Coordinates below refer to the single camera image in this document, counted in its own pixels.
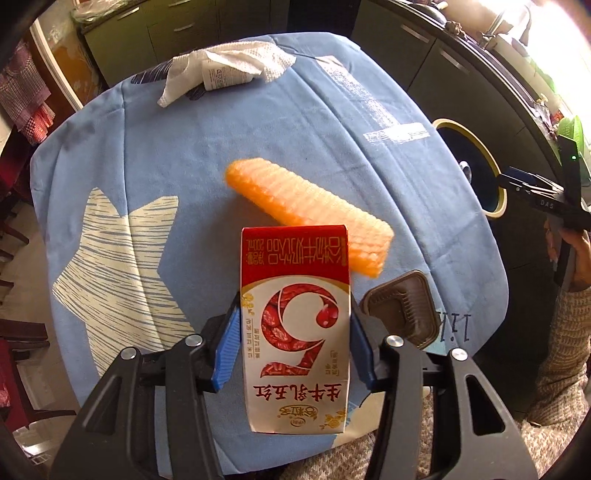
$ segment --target cabinet handle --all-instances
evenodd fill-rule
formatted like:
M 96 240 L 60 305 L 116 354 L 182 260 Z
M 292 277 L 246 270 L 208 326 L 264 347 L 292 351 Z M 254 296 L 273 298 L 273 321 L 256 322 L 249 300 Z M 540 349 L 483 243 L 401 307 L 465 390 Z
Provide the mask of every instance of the cabinet handle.
M 180 27 L 180 28 L 175 28 L 173 31 L 175 32 L 182 32 L 183 30 L 186 30 L 188 28 L 194 27 L 195 26 L 195 22 L 190 23 L 189 25 L 185 25 L 184 27 Z
M 457 68 L 458 70 L 463 71 L 464 73 L 468 73 L 468 70 L 465 68 L 465 66 L 462 65 L 460 62 L 458 62 L 455 58 L 453 58 L 445 50 L 440 50 L 439 53 L 441 53 L 441 56 L 444 59 L 446 59 L 449 63 L 451 63 L 455 68 Z
M 415 32 L 412 28 L 407 27 L 404 24 L 400 25 L 400 28 L 402 28 L 405 32 L 410 33 L 414 38 L 418 38 L 420 41 L 429 43 L 429 39 L 427 37 L 423 37 L 419 32 Z
M 123 15 L 118 16 L 117 20 L 121 20 L 122 18 L 128 17 L 136 12 L 139 12 L 139 7 L 135 7 L 133 10 L 129 10 L 129 12 L 125 12 Z
M 173 2 L 172 4 L 168 4 L 168 7 L 176 7 L 177 5 L 188 4 L 191 0 L 178 0 L 178 2 Z

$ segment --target red date illustration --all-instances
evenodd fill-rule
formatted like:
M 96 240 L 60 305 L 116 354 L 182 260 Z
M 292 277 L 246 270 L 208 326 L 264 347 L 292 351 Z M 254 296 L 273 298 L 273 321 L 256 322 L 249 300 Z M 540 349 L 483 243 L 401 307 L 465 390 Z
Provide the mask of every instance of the red date illustration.
M 309 283 L 295 283 L 284 287 L 275 293 L 262 312 L 261 330 L 267 342 L 284 352 L 306 351 L 300 363 L 296 366 L 287 365 L 282 362 L 271 362 L 266 364 L 261 377 L 267 375 L 307 375 L 312 368 L 324 339 L 306 341 L 299 340 L 287 333 L 283 326 L 283 314 L 287 304 L 298 295 L 303 293 L 316 293 L 323 302 L 323 307 L 316 314 L 316 323 L 322 328 L 332 327 L 339 317 L 339 309 L 335 298 L 324 288 Z

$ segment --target plastic bag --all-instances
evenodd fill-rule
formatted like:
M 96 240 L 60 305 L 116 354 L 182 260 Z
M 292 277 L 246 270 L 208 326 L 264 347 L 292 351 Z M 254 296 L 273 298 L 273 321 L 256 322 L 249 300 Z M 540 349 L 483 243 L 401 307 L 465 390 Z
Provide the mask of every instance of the plastic bag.
M 72 17 L 79 23 L 91 23 L 129 3 L 129 0 L 90 0 L 78 4 Z

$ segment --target orange sponge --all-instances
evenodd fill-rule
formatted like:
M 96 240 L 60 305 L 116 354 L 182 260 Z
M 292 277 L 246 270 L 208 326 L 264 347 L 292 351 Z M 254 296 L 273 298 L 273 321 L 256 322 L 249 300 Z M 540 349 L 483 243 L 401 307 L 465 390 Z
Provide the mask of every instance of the orange sponge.
M 263 158 L 236 160 L 226 182 L 283 225 L 346 225 L 351 269 L 377 277 L 394 237 L 390 226 Z

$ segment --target faucet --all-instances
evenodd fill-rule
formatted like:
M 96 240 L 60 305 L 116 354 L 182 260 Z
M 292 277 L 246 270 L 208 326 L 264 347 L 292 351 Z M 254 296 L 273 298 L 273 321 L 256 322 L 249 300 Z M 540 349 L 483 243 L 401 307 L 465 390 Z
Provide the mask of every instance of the faucet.
M 531 19 L 531 10 L 527 5 L 521 4 L 521 6 L 523 8 L 525 8 L 525 10 L 527 11 L 528 19 L 527 19 L 527 25 L 525 26 L 525 29 L 523 30 L 523 33 L 521 34 L 519 41 L 521 43 L 523 43 L 523 45 L 527 46 L 527 44 L 529 43 L 529 40 L 530 40 L 530 29 L 531 29 L 531 20 L 532 20 Z M 495 32 L 499 29 L 499 27 L 503 23 L 503 19 L 505 18 L 505 14 L 507 13 L 507 10 L 509 10 L 509 8 L 504 8 L 493 20 L 491 26 L 488 27 L 488 30 L 486 30 L 482 34 L 482 38 L 480 39 L 480 42 L 478 42 L 479 47 L 486 49 L 486 46 L 490 43 L 490 41 L 493 38 L 495 38 Z

